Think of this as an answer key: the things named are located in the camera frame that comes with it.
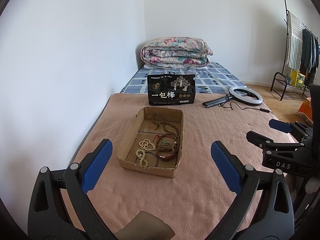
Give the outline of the gloved left hand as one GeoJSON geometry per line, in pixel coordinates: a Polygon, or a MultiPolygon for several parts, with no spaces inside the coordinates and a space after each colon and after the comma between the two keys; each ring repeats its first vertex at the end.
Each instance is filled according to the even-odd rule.
{"type": "Polygon", "coordinates": [[[172,239],[174,230],[163,220],[145,211],[140,211],[125,227],[114,234],[117,239],[172,239]]]}

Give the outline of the gloved right hand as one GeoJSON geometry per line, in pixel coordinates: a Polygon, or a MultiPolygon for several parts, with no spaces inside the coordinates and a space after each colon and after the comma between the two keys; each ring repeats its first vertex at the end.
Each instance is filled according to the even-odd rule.
{"type": "Polygon", "coordinates": [[[295,197],[299,190],[303,190],[307,194],[312,194],[319,190],[319,178],[316,177],[300,178],[287,174],[285,179],[292,197],[295,197]]]}

